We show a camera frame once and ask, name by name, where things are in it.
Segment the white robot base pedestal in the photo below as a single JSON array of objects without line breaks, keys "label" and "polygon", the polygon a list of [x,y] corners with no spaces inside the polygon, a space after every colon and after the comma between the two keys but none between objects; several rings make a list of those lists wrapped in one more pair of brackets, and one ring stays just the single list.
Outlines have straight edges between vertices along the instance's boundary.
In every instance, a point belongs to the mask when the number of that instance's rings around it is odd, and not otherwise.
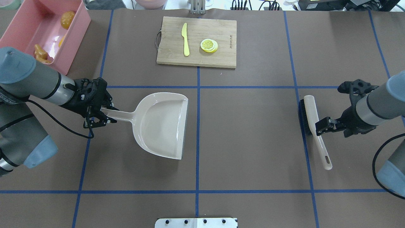
[{"label": "white robot base pedestal", "polygon": [[237,228],[237,218],[161,218],[155,228]]}]

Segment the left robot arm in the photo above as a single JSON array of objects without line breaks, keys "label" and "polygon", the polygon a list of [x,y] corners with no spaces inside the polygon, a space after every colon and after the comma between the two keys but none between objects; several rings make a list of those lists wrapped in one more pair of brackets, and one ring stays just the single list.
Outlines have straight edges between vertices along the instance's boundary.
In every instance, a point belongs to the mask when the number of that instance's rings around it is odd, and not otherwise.
[{"label": "left robot arm", "polygon": [[[1,48],[0,63],[1,176],[20,165],[34,168],[58,151],[50,134],[29,108],[29,103],[65,130],[86,139],[94,137],[93,128],[117,122],[101,110],[116,110],[104,79],[68,78],[13,47]],[[89,133],[84,135],[68,128],[31,97],[80,115],[84,119],[83,127]]]}]

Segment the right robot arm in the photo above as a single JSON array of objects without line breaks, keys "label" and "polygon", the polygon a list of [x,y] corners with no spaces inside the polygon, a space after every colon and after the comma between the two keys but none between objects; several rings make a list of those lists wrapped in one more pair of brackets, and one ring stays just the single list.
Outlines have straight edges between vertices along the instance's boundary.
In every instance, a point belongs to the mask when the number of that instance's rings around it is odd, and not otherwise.
[{"label": "right robot arm", "polygon": [[372,85],[357,79],[343,82],[338,92],[347,94],[350,105],[339,118],[318,116],[315,98],[307,95],[301,100],[306,133],[313,135],[324,168],[332,165],[321,136],[329,132],[343,132],[344,137],[367,134],[383,127],[388,138],[377,149],[372,160],[372,173],[376,183],[391,195],[404,199],[404,133],[394,127],[404,126],[404,71],[391,76],[382,85]]}]

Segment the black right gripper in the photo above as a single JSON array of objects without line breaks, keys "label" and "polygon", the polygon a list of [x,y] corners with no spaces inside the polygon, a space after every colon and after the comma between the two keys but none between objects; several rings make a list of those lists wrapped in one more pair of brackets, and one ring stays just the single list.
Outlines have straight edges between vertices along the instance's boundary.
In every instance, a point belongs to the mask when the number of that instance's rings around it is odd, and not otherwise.
[{"label": "black right gripper", "polygon": [[337,120],[325,117],[317,121],[315,123],[316,135],[321,136],[324,133],[343,131],[344,137],[348,138],[352,135],[363,135],[376,129],[376,125],[362,120],[357,110],[360,100],[366,98],[376,88],[379,88],[379,86],[372,85],[361,79],[352,82],[346,81],[340,84],[337,90],[339,93],[349,95],[351,106],[344,110],[341,117]]}]

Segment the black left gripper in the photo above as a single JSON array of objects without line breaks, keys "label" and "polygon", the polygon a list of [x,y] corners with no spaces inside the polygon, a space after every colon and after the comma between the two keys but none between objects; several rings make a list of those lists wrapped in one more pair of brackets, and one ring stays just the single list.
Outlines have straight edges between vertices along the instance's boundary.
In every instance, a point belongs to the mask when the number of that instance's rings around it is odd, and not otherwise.
[{"label": "black left gripper", "polygon": [[84,117],[84,129],[99,128],[108,123],[117,123],[114,118],[104,118],[105,115],[102,113],[110,110],[120,111],[114,107],[112,96],[107,91],[107,85],[107,81],[102,78],[75,79],[73,83],[64,84],[63,87],[72,91],[73,95],[61,107]]}]

